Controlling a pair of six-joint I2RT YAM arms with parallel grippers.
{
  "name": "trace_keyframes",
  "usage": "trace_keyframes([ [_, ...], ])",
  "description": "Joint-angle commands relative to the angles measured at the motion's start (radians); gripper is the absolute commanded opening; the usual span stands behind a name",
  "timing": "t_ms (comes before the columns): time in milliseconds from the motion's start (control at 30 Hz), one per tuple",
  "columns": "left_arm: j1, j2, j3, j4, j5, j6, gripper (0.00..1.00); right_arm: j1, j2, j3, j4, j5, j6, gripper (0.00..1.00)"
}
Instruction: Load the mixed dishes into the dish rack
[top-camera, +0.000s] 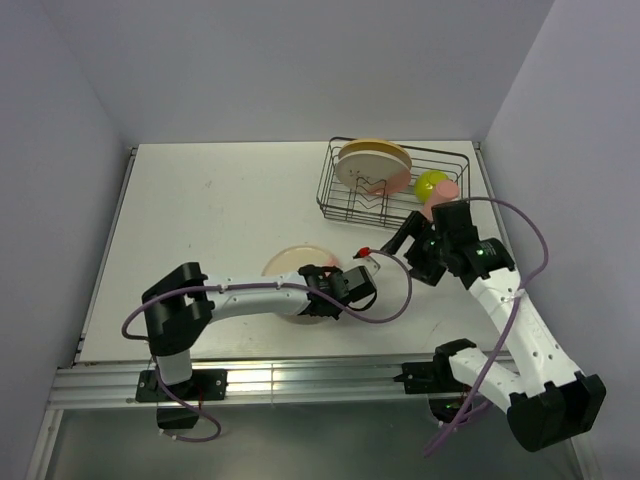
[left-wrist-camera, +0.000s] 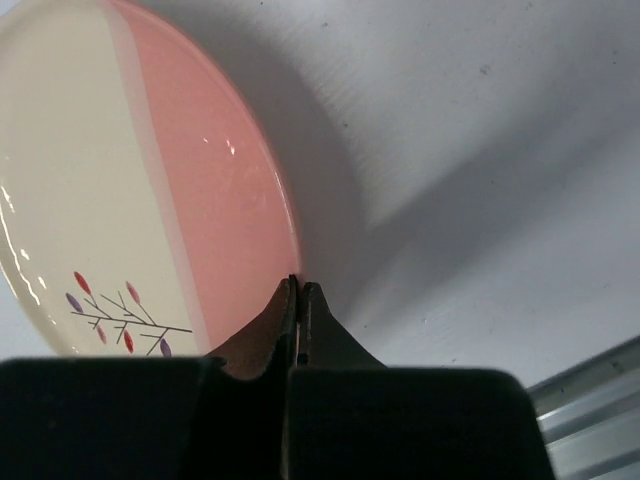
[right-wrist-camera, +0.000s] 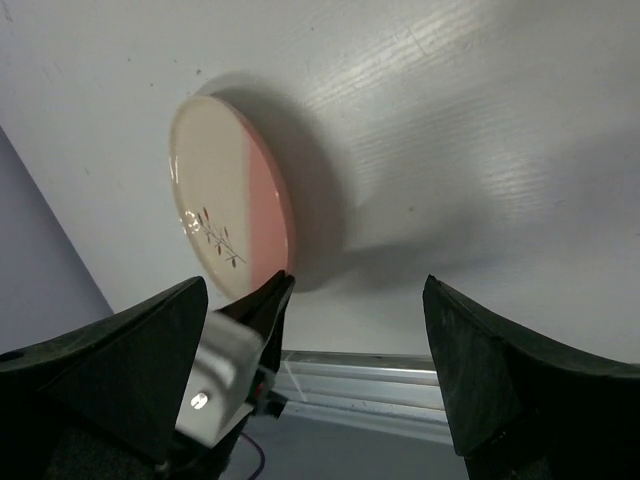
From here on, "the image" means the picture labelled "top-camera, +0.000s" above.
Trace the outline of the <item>green ceramic bowl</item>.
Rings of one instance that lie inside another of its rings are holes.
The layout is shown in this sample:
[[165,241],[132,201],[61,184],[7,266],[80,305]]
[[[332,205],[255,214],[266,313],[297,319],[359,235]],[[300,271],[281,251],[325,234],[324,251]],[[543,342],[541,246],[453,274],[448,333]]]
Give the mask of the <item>green ceramic bowl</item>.
[[415,197],[424,204],[430,198],[437,184],[448,179],[449,177],[439,170],[425,171],[415,180],[413,187]]

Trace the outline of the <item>pink cup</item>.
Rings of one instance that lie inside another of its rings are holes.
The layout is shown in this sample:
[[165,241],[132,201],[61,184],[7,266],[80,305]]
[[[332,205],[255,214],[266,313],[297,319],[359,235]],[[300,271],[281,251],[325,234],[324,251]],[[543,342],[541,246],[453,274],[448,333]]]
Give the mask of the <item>pink cup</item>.
[[452,180],[442,180],[437,183],[425,202],[421,213],[429,221],[433,220],[432,208],[443,203],[448,203],[456,200],[460,195],[460,189],[458,185]]

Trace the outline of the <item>pink cream plate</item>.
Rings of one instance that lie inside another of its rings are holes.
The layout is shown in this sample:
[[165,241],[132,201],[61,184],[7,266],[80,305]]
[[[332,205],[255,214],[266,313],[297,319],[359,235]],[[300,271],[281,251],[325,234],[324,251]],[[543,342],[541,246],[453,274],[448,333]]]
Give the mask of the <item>pink cream plate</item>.
[[392,195],[411,182],[407,165],[393,155],[372,150],[344,155],[334,167],[336,178],[352,191]]
[[[341,262],[329,250],[313,245],[296,245],[288,247],[274,255],[264,266],[262,275],[276,276],[297,271],[305,265],[341,267]],[[323,323],[327,317],[296,316],[276,313],[276,317],[290,324],[310,326]]]

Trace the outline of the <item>yellow cream plate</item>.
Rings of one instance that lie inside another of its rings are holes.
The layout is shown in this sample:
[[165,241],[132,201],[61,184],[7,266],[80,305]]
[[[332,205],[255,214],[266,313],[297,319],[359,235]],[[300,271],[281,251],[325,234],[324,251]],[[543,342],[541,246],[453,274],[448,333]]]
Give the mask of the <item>yellow cream plate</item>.
[[376,138],[360,138],[347,142],[340,148],[338,158],[342,159],[346,155],[361,151],[389,154],[402,161],[408,168],[412,166],[411,156],[403,147],[397,143]]

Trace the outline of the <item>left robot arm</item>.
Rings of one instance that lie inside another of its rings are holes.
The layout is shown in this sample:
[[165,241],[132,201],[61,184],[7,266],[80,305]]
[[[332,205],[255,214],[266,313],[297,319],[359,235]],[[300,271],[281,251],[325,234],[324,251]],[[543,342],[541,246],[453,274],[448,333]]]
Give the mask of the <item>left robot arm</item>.
[[197,262],[180,265],[142,295],[147,337],[158,362],[159,388],[183,399],[195,386],[190,349],[212,322],[247,315],[338,318],[345,306],[374,302],[375,260],[357,260],[346,269],[306,265],[255,282],[230,278],[205,291]]

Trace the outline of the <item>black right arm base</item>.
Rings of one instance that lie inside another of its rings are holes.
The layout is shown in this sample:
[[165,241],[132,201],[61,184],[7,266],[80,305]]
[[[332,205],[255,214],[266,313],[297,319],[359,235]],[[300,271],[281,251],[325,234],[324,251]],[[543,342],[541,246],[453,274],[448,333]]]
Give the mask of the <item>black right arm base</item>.
[[407,395],[446,393],[456,389],[454,382],[437,362],[406,362],[393,378]]

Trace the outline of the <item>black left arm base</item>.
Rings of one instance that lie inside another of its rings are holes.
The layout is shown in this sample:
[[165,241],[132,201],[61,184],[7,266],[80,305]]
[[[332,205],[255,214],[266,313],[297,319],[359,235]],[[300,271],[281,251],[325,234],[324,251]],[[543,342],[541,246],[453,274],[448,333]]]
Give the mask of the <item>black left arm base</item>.
[[[228,372],[224,369],[197,369],[192,377],[168,386],[178,398],[187,402],[222,401],[226,395]],[[154,370],[140,373],[135,394],[137,403],[169,402],[172,398],[160,387]]]

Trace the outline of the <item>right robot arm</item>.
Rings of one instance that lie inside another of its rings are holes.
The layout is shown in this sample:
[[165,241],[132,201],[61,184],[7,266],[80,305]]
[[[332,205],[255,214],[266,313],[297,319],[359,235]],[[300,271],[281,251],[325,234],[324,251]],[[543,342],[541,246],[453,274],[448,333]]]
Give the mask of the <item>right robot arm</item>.
[[407,239],[412,278],[429,286],[446,273],[458,278],[499,331],[494,349],[507,349],[517,366],[511,372],[473,342],[455,340],[436,351],[435,383],[446,390],[465,384],[484,396],[505,412],[528,452],[589,431],[606,396],[603,381],[585,374],[556,341],[526,292],[537,274],[521,276],[499,239],[480,238],[470,203],[437,205],[430,217],[412,212],[382,249],[393,255]]

